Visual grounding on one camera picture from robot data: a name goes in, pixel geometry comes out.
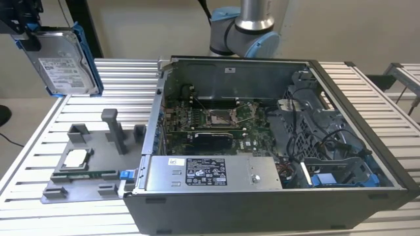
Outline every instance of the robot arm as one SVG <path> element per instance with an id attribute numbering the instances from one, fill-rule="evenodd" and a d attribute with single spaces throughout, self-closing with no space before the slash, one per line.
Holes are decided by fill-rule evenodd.
<path id="1" fill-rule="evenodd" d="M 209 50 L 213 56 L 233 54 L 270 58 L 280 36 L 272 31 L 270 0 L 241 0 L 241 7 L 221 7 L 212 13 Z"/>

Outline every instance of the gray plastic post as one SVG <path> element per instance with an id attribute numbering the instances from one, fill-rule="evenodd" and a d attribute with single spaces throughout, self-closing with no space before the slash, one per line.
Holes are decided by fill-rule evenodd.
<path id="1" fill-rule="evenodd" d="M 117 123 L 117 109 L 104 109 L 101 114 L 101 119 L 104 122 L 106 122 L 109 127 L 109 133 L 112 136 L 112 140 L 116 144 L 116 148 L 120 155 L 124 155 L 126 153 L 126 147 L 124 145 L 124 133 L 122 129 Z"/>
<path id="2" fill-rule="evenodd" d="M 73 144 L 85 144 L 84 134 L 89 134 L 85 124 L 72 124 L 66 136 Z"/>

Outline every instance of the hard disk label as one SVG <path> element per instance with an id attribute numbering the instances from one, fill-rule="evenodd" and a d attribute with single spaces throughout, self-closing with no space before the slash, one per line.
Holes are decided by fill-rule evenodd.
<path id="1" fill-rule="evenodd" d="M 38 60 L 57 89 L 84 88 L 82 75 L 72 58 L 40 58 Z"/>
<path id="2" fill-rule="evenodd" d="M 224 159 L 186 159 L 186 185 L 228 185 Z"/>

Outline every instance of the slotted metal table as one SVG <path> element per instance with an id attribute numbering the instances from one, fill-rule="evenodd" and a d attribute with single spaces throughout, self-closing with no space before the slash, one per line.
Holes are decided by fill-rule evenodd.
<path id="1" fill-rule="evenodd" d="M 156 60 L 97 59 L 102 97 L 58 98 L 0 181 L 0 235 L 141 235 L 122 200 L 42 205 L 40 197 L 68 141 L 72 123 L 106 130 L 100 113 L 117 108 L 122 128 L 145 124 L 157 82 Z M 360 70 L 342 62 L 321 66 L 409 175 L 420 184 L 420 127 Z M 376 213 L 352 230 L 248 235 L 420 235 L 420 198 Z"/>

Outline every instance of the black metal frame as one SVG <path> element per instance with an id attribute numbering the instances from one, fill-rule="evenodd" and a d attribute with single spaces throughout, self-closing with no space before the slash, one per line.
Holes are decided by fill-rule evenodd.
<path id="1" fill-rule="evenodd" d="M 100 48 L 86 0 L 65 0 L 65 3 L 70 12 L 73 22 L 77 22 L 84 29 L 84 35 L 93 57 L 102 58 L 104 55 Z"/>

